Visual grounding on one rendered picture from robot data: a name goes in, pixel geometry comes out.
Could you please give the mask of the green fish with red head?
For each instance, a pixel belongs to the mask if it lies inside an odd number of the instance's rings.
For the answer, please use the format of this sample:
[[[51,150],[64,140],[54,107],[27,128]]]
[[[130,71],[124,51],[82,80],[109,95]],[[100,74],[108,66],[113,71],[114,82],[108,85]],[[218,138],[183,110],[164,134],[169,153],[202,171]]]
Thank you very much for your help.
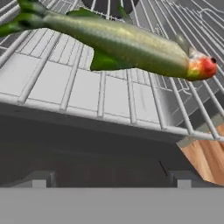
[[[83,7],[61,14],[39,0],[17,0],[20,12],[0,25],[0,37],[47,28],[66,34],[94,50],[92,71],[139,68],[187,81],[203,81],[217,74],[217,60],[188,45],[181,34],[168,39],[133,25],[123,7],[123,21],[103,18]]]

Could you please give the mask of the dark grey oven door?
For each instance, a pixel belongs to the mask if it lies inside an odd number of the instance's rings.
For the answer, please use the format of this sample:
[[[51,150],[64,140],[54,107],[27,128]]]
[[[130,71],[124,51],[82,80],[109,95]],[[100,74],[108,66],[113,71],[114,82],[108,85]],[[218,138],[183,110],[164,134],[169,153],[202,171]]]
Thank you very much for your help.
[[[167,186],[170,171],[201,176],[177,138],[158,125],[154,98],[175,103],[186,83],[140,70],[92,73],[92,50],[64,34],[32,31],[0,38],[0,141],[20,158],[62,160],[87,169],[88,186]]]

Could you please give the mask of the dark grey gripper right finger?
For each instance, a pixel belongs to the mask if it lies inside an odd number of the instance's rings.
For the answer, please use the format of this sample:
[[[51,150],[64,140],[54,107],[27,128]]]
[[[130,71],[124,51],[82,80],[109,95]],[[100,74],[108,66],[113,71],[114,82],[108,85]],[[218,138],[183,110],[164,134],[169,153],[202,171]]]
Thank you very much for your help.
[[[209,187],[210,184],[191,171],[170,171],[170,180],[177,188]]]

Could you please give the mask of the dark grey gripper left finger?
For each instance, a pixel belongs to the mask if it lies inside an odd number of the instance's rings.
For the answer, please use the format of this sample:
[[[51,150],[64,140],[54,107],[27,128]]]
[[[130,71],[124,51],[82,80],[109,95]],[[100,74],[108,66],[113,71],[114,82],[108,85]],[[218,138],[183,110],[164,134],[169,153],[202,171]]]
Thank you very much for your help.
[[[8,187],[47,188],[56,186],[55,171],[34,171],[23,179],[8,184]]]

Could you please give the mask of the dark grey oven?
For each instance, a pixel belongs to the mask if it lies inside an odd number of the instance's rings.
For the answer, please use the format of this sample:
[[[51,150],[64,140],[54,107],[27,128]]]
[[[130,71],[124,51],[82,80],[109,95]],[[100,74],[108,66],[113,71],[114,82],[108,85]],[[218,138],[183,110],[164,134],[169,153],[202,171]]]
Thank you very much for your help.
[[[179,30],[191,29],[193,32],[207,30],[224,35],[224,22],[218,21],[216,14],[206,17],[197,14],[194,9],[183,9],[171,0],[81,0],[85,8],[109,17],[125,21],[119,7],[129,16],[133,25],[150,29],[158,21],[160,27],[178,27]]]

